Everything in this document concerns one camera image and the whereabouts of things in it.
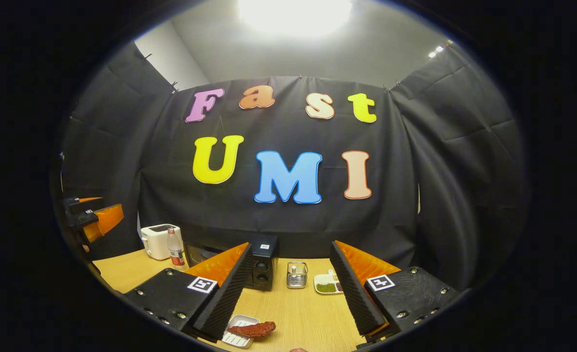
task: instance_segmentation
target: green food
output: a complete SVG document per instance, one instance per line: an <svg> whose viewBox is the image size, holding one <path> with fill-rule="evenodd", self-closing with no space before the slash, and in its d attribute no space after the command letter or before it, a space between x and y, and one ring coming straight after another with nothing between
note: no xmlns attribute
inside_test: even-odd
<svg viewBox="0 0 577 352"><path fill-rule="evenodd" d="M321 285L321 284L317 284L317 290L319 292L336 292L336 285L334 284L325 284L325 285Z"/></svg>

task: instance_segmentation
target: white wall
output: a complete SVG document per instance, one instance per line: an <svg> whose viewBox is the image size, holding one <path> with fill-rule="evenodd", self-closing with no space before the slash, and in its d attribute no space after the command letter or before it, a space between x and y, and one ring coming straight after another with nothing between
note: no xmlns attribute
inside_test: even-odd
<svg viewBox="0 0 577 352"><path fill-rule="evenodd" d="M175 88L184 90L210 83L169 20L134 41L147 60Z"/></svg>

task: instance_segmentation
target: water bottle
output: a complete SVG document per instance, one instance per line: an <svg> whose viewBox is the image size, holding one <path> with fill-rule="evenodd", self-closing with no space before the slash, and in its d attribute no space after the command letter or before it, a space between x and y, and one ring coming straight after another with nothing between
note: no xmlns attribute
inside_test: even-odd
<svg viewBox="0 0 577 352"><path fill-rule="evenodd" d="M171 256L171 262L173 269L184 270L185 262L184 255L182 253L182 246L179 243L179 238L175 236L175 230L169 229L167 234L167 248L169 248L169 254Z"/></svg>

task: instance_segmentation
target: toaster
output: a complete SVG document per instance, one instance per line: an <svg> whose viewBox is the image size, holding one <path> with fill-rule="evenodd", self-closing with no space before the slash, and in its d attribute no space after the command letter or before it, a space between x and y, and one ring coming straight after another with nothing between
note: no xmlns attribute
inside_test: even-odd
<svg viewBox="0 0 577 352"><path fill-rule="evenodd" d="M170 225L169 223L164 223L162 225L143 227L143 229L141 229L141 241L143 242L143 246L145 246L145 252L148 256L159 261L169 258L170 254L169 249L167 248L169 229L175 230L175 236L179 239L182 252L184 252L184 243L182 241L182 233L179 230L179 227Z"/></svg>

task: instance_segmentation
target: white tray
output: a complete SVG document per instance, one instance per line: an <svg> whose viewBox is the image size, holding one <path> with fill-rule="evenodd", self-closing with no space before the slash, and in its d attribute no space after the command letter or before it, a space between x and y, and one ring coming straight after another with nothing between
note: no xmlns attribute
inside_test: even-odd
<svg viewBox="0 0 577 352"><path fill-rule="evenodd" d="M339 294L342 293L341 290L338 290L336 284L339 283L338 276L334 274L334 270L329 270L327 274L320 274L315 276L315 291L319 294ZM317 285L326 285L326 284L334 284L335 291L334 292L321 292L317 289Z"/></svg>
<svg viewBox="0 0 577 352"><path fill-rule="evenodd" d="M224 343L228 343L232 346L240 348L249 348L249 346L251 346L251 343L253 343L253 339L245 338L237 334L232 334L231 332L228 332L228 329L231 328L232 326L248 326L259 323L260 321L256 318L251 318L250 316L241 314L235 314L232 317L232 319L230 319L230 322L228 322L228 326L227 328L225 328L225 332L223 332L223 339L221 339L221 341L223 341Z"/></svg>

